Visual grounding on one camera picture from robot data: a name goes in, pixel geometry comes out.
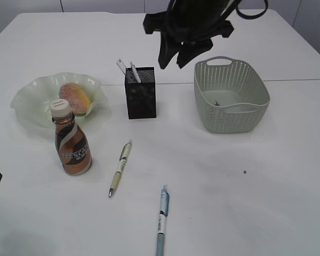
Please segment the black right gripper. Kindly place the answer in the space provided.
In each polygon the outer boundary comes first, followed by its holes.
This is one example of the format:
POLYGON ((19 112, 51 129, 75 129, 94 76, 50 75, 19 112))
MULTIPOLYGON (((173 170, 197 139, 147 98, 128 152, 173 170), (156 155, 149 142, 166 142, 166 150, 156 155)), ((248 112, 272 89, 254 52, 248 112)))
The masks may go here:
POLYGON ((145 33, 161 32, 160 69, 165 69, 177 53, 181 69, 213 47, 212 37, 228 38, 234 30, 227 20, 233 10, 233 1, 182 0, 170 1, 166 11, 147 13, 143 20, 145 33))

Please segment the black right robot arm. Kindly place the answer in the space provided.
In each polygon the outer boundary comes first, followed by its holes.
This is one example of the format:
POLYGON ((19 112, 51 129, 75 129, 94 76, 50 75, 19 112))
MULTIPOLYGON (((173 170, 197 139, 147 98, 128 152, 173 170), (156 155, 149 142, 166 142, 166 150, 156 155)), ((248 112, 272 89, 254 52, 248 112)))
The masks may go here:
POLYGON ((228 38, 234 31, 227 17, 236 5, 229 1, 170 1, 167 10, 147 13, 143 28, 150 35, 160 32, 158 55, 160 69, 165 69, 177 55, 177 65, 183 68, 197 56, 213 47, 212 38, 228 38))

